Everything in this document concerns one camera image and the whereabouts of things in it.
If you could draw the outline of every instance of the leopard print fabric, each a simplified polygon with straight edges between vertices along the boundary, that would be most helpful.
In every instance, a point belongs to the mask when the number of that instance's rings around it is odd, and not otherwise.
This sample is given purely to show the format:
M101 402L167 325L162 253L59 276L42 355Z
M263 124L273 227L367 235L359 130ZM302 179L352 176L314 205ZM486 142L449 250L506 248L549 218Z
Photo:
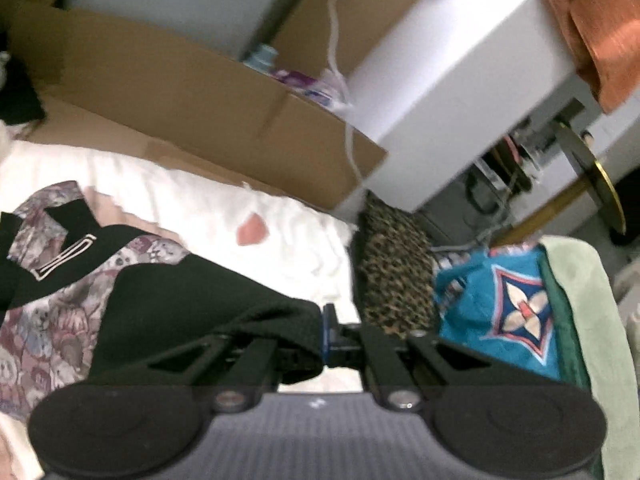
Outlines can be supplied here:
M369 193L363 213L360 313L363 321L405 338L411 330L437 332L431 244L409 213Z

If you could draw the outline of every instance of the white petal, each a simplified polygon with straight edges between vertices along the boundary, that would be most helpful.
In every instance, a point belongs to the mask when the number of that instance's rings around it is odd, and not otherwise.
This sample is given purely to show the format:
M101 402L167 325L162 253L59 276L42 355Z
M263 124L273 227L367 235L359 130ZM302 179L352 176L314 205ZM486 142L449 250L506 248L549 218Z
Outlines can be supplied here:
M536 314L540 314L549 303L549 298L546 296L546 292L541 290L536 292L529 300L529 306Z
M530 317L524 324L525 330L527 330L533 337L540 339L540 332L542 331L542 325L538 316Z
M511 283L507 283L507 294L516 308L521 303L527 303L527 295L517 286L511 285Z
M520 313L519 310L515 310L505 318L502 329L505 332L513 332L514 330L517 330L523 327L524 324L525 324L524 316Z

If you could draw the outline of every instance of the green towel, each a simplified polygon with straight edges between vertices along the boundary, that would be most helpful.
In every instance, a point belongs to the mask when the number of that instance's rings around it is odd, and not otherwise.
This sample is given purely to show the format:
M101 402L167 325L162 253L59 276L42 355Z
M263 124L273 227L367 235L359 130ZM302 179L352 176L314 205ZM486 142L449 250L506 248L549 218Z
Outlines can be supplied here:
M640 411L631 351L597 251L580 240L543 237L551 270L572 308L591 393L607 417L607 480L640 478Z
M542 281L545 284L546 296L554 316L560 379L565 383L573 384L591 393L591 381L582 358L582 348L575 329L574 313L571 310L569 299L559 283L556 282L546 254L540 257L538 265L540 266ZM603 480L602 455L598 455L590 471L594 478Z

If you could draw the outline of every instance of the pink object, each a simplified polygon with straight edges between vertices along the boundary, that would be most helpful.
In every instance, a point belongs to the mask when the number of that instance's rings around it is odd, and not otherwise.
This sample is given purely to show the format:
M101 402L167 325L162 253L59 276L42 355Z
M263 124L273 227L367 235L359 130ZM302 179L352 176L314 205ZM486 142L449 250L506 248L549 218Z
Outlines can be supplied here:
M253 213L236 231L236 241L239 246L257 245L262 243L268 235L269 229L262 217Z

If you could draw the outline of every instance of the bed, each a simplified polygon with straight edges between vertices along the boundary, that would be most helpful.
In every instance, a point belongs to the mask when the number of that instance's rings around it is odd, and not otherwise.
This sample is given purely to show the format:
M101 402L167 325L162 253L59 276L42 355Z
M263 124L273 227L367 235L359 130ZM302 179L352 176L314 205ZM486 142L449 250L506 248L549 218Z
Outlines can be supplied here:
M110 196L141 221L175 233L188 250L294 298L322 308L333 303L338 320L358 323L351 292L347 246L353 227L297 200L222 184L127 155L22 140L9 142L0 162L0 210L12 211L49 184L75 180L83 189ZM238 228L257 214L268 229L260 243L241 246ZM353 392L357 372L325 369L282 391ZM13 475L41 474L25 427L0 415Z

